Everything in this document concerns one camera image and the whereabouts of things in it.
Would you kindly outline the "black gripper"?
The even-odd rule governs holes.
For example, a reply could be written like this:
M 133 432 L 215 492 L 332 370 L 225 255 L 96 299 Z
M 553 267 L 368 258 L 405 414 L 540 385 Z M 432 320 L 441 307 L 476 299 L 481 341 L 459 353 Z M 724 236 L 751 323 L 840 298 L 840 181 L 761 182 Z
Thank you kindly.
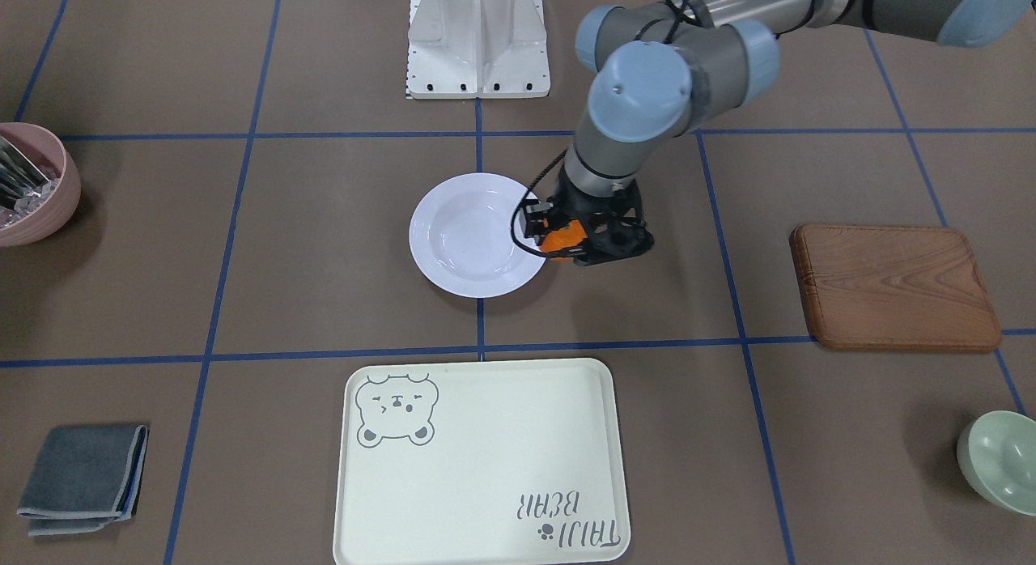
M 559 229 L 573 219 L 584 226 L 586 241 L 579 248 L 572 248 L 572 259 L 552 259 L 551 254 L 539 250 L 548 231 Z M 570 260 L 577 266 L 639 257 L 654 245 L 643 215 L 643 198 L 635 181 L 611 197 L 599 198 L 560 179 L 554 195 L 546 200 L 525 198 L 524 237 L 534 243 L 533 255 Z

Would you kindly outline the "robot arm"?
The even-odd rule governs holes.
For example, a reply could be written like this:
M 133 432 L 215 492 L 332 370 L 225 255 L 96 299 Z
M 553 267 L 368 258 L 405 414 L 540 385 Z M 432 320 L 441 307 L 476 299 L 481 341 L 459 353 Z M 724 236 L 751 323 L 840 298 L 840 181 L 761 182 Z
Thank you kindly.
M 943 46 L 1003 36 L 1034 0 L 658 0 L 599 6 L 575 52 L 593 73 L 584 114 L 552 159 L 554 192 L 528 186 L 507 226 L 518 250 L 593 266 L 643 255 L 648 232 L 636 177 L 677 138 L 760 96 L 780 68 L 779 39 L 844 25 Z

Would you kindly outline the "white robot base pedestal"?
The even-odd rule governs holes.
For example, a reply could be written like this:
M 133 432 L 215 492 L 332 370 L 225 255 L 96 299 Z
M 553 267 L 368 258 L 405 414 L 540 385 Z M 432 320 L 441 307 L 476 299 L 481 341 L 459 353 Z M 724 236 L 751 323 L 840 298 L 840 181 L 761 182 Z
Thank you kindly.
M 410 0 L 405 93 L 542 98 L 551 90 L 543 0 Z

